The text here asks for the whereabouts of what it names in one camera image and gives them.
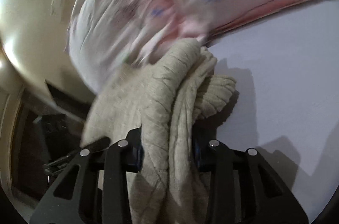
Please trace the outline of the dark bedside furniture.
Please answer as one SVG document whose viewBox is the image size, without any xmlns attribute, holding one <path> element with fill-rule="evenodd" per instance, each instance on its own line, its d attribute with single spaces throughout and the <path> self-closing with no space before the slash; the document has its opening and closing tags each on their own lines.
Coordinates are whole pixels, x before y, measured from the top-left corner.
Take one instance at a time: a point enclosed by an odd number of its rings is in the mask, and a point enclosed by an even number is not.
<svg viewBox="0 0 339 224">
<path fill-rule="evenodd" d="M 11 142 L 11 191 L 35 207 L 54 181 L 43 166 L 79 147 L 90 103 L 47 84 L 51 99 L 25 89 Z"/>
</svg>

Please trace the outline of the pink pillow with tree print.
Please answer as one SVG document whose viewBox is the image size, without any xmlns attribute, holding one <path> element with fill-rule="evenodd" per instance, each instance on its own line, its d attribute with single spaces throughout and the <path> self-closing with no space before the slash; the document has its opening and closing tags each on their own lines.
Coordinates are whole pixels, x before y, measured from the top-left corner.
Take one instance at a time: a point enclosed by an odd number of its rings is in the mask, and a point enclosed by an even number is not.
<svg viewBox="0 0 339 224">
<path fill-rule="evenodd" d="M 173 0 L 75 0 L 66 50 L 99 93 L 121 64 L 157 61 L 178 37 L 179 20 Z"/>
</svg>

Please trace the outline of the lavender bed sheet mattress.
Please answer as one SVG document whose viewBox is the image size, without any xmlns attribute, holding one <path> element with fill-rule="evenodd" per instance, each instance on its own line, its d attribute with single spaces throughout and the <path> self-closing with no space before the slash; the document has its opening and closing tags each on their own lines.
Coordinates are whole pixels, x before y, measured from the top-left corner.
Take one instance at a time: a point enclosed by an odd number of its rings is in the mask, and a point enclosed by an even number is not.
<svg viewBox="0 0 339 224">
<path fill-rule="evenodd" d="M 210 50 L 240 93 L 217 138 L 257 148 L 314 221 L 338 187 L 338 0 L 265 18 Z"/>
</svg>

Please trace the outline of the beige cable knit sweater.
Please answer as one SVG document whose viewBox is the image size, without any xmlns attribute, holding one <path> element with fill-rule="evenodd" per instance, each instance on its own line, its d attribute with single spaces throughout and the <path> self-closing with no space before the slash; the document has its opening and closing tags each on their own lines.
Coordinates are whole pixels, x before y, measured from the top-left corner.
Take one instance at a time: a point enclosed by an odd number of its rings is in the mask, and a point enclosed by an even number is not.
<svg viewBox="0 0 339 224">
<path fill-rule="evenodd" d="M 210 176 L 191 158 L 195 121 L 219 113 L 236 89 L 216 75 L 217 59 L 195 39 L 182 39 L 155 64 L 123 64 L 96 97 L 81 146 L 141 129 L 142 170 L 127 175 L 134 223 L 204 223 Z"/>
</svg>

